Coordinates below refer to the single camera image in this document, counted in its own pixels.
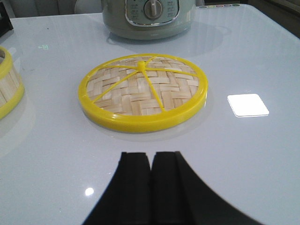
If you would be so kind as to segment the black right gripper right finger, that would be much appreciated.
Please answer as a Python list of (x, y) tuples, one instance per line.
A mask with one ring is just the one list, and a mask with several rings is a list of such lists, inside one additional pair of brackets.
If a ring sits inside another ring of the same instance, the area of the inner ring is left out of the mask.
[(179, 152), (158, 152), (152, 163), (153, 224), (250, 225), (191, 169)]

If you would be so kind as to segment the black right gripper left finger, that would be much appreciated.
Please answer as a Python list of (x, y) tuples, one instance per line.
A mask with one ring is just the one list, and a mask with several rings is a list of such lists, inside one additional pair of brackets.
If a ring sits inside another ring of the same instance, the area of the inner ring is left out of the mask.
[(150, 165), (145, 153), (121, 154), (113, 178), (84, 224), (150, 224)]

